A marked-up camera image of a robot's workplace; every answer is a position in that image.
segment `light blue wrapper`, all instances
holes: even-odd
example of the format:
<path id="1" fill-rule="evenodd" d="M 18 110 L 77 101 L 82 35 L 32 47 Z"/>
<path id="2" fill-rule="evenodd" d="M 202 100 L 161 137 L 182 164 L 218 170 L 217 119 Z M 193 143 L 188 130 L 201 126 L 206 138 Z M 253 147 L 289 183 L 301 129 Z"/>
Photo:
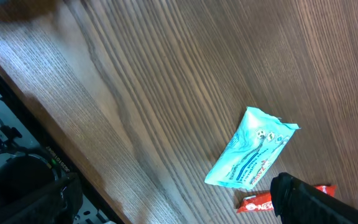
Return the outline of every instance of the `light blue wrapper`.
<path id="1" fill-rule="evenodd" d="M 248 107 L 241 124 L 227 144 L 205 183 L 252 189 L 276 160 L 297 124 L 284 124 L 258 108 Z"/>

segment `black plastic part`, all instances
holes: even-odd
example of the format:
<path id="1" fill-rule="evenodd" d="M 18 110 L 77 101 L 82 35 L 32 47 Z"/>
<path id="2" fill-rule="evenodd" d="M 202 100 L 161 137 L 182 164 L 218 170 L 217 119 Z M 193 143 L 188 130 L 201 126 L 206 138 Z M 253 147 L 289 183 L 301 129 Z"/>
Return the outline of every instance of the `black plastic part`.
<path id="1" fill-rule="evenodd" d="M 70 172 L 76 172 L 80 178 L 84 195 L 89 201 L 113 222 L 117 224 L 124 223 L 115 211 L 107 204 L 107 202 L 100 196 L 97 190 L 90 184 L 90 182 L 83 176 L 80 170 L 72 163 L 66 156 L 64 151 L 53 140 L 48 132 L 42 127 L 34 115 L 24 106 L 17 95 L 11 90 L 7 83 L 0 76 L 0 94 L 2 95 L 3 102 L 12 110 L 12 112 L 19 118 L 21 123 L 30 131 L 30 133 L 38 140 L 44 147 L 50 147 L 56 155 L 64 162 L 69 168 Z"/>
<path id="2" fill-rule="evenodd" d="M 287 173 L 270 186 L 276 216 L 283 224 L 358 223 L 358 210 Z"/>

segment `wood grain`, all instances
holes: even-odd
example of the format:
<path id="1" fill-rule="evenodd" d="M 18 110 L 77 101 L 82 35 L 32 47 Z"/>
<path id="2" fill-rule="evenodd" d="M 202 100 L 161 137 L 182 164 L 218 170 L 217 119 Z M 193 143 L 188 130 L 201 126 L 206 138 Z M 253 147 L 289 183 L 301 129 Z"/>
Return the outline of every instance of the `wood grain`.
<path id="1" fill-rule="evenodd" d="M 283 171 L 358 209 L 358 1 L 12 0 L 0 66 L 125 222 L 280 223 L 234 207 Z M 302 129 L 255 192 L 204 184 L 246 106 Z"/>

